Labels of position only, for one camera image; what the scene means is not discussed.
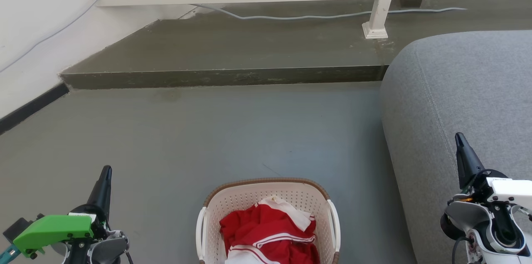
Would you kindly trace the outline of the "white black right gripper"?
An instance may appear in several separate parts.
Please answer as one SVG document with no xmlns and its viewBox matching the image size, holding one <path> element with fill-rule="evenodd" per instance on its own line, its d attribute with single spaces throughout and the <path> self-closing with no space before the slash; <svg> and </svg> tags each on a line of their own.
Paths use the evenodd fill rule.
<svg viewBox="0 0 532 264">
<path fill-rule="evenodd" d="M 494 202 L 531 210 L 532 181 L 507 178 L 503 173 L 485 169 L 463 133 L 455 134 L 458 184 L 462 202 L 490 205 Z"/>
</svg>

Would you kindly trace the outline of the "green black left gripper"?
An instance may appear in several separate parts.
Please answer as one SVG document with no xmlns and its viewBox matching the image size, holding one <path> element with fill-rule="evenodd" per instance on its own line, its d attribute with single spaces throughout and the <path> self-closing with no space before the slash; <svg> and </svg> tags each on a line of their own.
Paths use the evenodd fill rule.
<svg viewBox="0 0 532 264">
<path fill-rule="evenodd" d="M 87 204 L 67 215 L 39 214 L 35 221 L 14 222 L 2 233 L 11 245 L 1 253 L 1 263 L 9 264 L 20 255 L 35 259 L 44 247 L 64 244 L 65 264 L 88 264 L 91 247 L 108 237 L 111 179 L 112 167 L 105 165 Z"/>
</svg>

